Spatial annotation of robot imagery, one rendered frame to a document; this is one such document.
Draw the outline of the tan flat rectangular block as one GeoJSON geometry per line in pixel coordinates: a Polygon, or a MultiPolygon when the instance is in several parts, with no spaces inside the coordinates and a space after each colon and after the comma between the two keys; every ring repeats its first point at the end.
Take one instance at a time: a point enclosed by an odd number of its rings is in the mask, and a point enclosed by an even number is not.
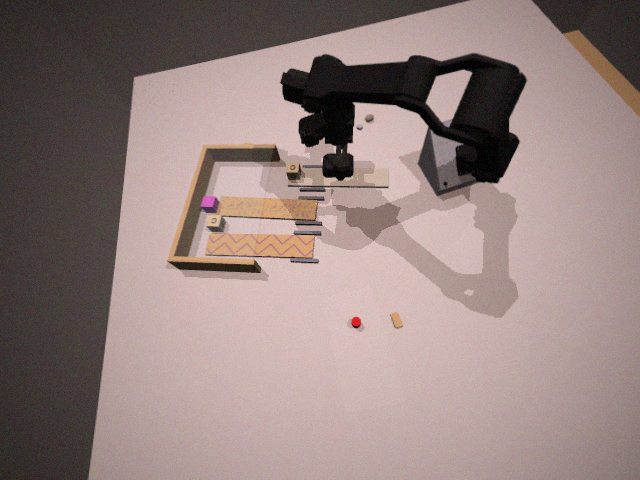
{"type": "Polygon", "coordinates": [[[390,315],[391,315],[391,318],[392,318],[392,321],[394,323],[395,328],[403,326],[398,312],[392,313],[390,315]]]}

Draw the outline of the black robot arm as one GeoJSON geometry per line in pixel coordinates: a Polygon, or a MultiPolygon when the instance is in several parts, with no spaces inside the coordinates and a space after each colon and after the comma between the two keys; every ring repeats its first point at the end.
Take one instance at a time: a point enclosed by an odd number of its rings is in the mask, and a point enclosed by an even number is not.
{"type": "Polygon", "coordinates": [[[322,54],[310,73],[290,69],[280,83],[285,100],[313,114],[299,121],[306,147],[329,140],[323,115],[342,122],[351,116],[353,102],[396,105],[418,113],[436,135],[463,143],[456,146],[459,176],[497,184],[519,144],[509,132],[509,117],[526,81],[517,66],[478,53],[444,61],[413,55],[408,61],[353,66],[322,54]],[[426,102],[436,76],[460,70],[473,73],[447,127],[426,102]]]}

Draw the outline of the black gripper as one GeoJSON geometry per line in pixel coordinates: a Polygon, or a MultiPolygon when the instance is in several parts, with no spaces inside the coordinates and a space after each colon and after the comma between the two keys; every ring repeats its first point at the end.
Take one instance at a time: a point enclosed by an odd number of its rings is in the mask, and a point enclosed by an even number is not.
{"type": "Polygon", "coordinates": [[[322,171],[325,178],[343,181],[345,177],[353,176],[354,156],[347,153],[347,145],[353,143],[354,120],[355,104],[351,116],[345,121],[331,122],[323,115],[323,129],[327,129],[329,134],[329,140],[325,140],[325,144],[336,146],[335,154],[326,154],[323,157],[322,171]]]}

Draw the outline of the tan labelled cube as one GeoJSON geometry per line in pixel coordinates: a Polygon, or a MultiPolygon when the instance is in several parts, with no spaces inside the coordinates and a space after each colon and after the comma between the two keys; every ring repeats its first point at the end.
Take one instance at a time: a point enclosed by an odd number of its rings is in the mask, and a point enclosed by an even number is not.
{"type": "Polygon", "coordinates": [[[301,167],[300,163],[287,163],[287,177],[288,180],[300,180],[301,167]]]}

